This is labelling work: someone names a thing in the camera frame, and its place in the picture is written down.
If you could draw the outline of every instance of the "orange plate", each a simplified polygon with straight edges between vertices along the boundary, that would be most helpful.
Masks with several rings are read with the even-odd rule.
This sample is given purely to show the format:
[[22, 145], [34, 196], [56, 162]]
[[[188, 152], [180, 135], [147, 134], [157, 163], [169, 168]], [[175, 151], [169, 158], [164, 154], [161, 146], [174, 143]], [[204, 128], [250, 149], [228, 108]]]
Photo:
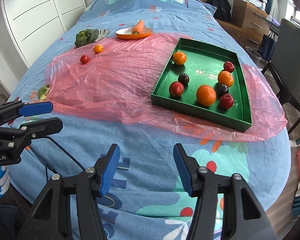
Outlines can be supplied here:
[[132, 28], [133, 27], [117, 30], [115, 32], [115, 35], [119, 39], [123, 39], [123, 40], [138, 40], [138, 39], [143, 39], [145, 37], [148, 37], [149, 35], [152, 34], [152, 29], [146, 27], [144, 28], [143, 30], [144, 33], [142, 34], [131, 34]]

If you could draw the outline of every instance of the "blue bedsheet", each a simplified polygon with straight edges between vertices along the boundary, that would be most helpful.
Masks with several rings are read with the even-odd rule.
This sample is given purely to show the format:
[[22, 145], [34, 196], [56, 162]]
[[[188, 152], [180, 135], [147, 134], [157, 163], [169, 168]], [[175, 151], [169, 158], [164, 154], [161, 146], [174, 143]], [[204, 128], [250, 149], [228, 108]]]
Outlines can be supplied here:
[[[239, 44], [215, 21], [213, 12], [213, 7], [198, 0], [95, 0], [76, 25], [34, 62], [11, 99], [29, 101], [29, 96], [45, 85], [44, 71], [49, 62], [74, 46], [80, 30], [109, 29], [110, 36], [114, 36], [117, 29], [133, 26], [140, 19], [155, 32], [183, 33], [235, 51], [241, 63], [255, 67]], [[54, 116], [63, 121], [64, 128], [52, 137], [84, 167], [93, 166], [112, 143], [120, 146], [120, 165], [110, 192], [98, 199], [104, 228], [111, 239], [186, 239], [195, 199], [183, 191], [172, 156], [175, 143], [182, 143], [187, 154], [202, 166], [210, 165], [218, 174], [241, 173], [264, 209], [277, 199], [288, 179], [290, 145], [286, 129], [265, 142], [222, 142], [213, 153], [214, 141], [203, 144], [198, 138], [147, 125], [123, 125], [56, 112], [19, 118], [11, 126]], [[46, 163], [64, 177], [81, 171], [47, 139], [34, 140], [31, 149], [21, 157], [21, 163], [10, 168], [11, 182], [32, 203], [46, 183]], [[222, 225], [221, 197], [218, 196], [214, 238], [220, 236]], [[78, 239], [74, 198], [71, 208], [74, 235]]]

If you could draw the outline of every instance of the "trash bin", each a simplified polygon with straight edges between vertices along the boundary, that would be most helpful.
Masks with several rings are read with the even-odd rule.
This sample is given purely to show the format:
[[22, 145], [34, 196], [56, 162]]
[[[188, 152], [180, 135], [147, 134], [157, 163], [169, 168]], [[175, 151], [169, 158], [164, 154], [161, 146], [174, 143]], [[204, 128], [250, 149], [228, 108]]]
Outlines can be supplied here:
[[246, 51], [249, 55], [249, 57], [253, 60], [253, 62], [259, 66], [259, 62], [261, 60], [261, 55], [258, 53], [258, 51], [254, 48], [246, 46]]

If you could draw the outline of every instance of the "white wardrobe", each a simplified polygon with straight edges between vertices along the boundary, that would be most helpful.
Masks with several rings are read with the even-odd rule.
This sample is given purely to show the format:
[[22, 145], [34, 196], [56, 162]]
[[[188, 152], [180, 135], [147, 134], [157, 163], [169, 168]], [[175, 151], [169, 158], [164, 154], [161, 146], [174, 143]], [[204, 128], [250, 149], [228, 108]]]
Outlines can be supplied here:
[[84, 0], [2, 0], [8, 32], [28, 68], [85, 8]]

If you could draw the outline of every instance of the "metal screw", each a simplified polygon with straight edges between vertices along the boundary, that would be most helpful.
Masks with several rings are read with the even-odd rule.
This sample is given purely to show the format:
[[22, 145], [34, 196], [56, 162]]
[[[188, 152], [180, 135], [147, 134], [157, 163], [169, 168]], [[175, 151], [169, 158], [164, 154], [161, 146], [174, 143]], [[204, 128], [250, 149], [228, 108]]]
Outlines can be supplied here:
[[207, 169], [206, 167], [199, 167], [199, 168], [198, 168], [198, 171], [199, 171], [200, 173], [207, 173], [207, 172], [208, 172], [208, 169]]
[[53, 180], [58, 180], [58, 179], [60, 179], [60, 175], [59, 174], [54, 174], [54, 175], [52, 175], [52, 177], [51, 177]]
[[233, 174], [233, 177], [234, 177], [234, 179], [236, 179], [236, 180], [242, 179], [242, 176], [241, 176], [239, 173]]
[[94, 167], [86, 168], [86, 173], [94, 173]]

